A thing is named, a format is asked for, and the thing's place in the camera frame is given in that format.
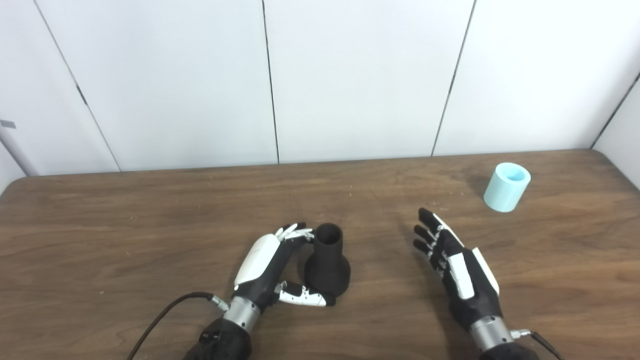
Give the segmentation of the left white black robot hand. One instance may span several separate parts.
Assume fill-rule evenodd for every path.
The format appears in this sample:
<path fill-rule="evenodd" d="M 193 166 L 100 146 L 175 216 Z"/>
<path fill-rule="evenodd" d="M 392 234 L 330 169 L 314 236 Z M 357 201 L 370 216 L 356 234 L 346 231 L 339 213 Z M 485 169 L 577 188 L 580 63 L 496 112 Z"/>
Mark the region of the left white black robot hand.
<path fill-rule="evenodd" d="M 336 298 L 302 284 L 281 280 L 295 250 L 314 243 L 313 228 L 293 223 L 259 237 L 250 248 L 234 280 L 233 297 L 250 301 L 264 312 L 277 302 L 330 307 Z"/>

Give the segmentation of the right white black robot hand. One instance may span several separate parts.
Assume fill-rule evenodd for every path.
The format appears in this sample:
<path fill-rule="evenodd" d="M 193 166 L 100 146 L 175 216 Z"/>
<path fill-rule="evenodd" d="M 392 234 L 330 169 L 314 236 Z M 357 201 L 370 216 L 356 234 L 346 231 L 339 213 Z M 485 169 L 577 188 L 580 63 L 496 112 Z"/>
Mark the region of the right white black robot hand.
<path fill-rule="evenodd" d="M 484 318 L 501 318 L 499 284 L 480 249 L 470 249 L 434 212 L 421 207 L 413 245 L 441 280 L 449 310 L 464 330 Z"/>

